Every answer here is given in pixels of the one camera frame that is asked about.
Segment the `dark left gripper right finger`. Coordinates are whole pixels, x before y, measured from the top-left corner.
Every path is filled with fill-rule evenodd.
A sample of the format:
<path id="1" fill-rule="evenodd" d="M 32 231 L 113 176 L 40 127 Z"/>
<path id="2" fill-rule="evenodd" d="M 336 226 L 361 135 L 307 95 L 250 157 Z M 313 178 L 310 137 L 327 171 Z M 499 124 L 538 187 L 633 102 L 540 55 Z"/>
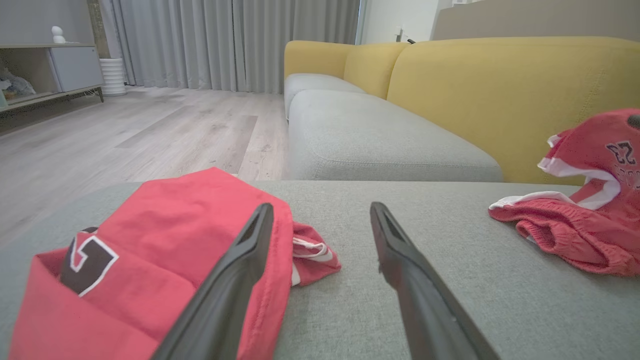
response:
<path id="1" fill-rule="evenodd" d="M 411 357 L 498 359 L 480 328 L 384 203 L 371 203 L 370 223 L 379 271 L 397 293 Z"/>

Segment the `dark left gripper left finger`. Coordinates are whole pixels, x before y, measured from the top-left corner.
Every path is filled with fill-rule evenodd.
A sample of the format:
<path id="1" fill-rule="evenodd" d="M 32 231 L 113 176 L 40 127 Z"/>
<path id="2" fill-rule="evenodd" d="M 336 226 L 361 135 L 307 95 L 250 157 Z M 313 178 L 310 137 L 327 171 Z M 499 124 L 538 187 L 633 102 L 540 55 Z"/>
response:
<path id="1" fill-rule="evenodd" d="M 265 273 L 274 208 L 261 203 L 202 282 L 154 360 L 234 360 L 254 285 Z"/>

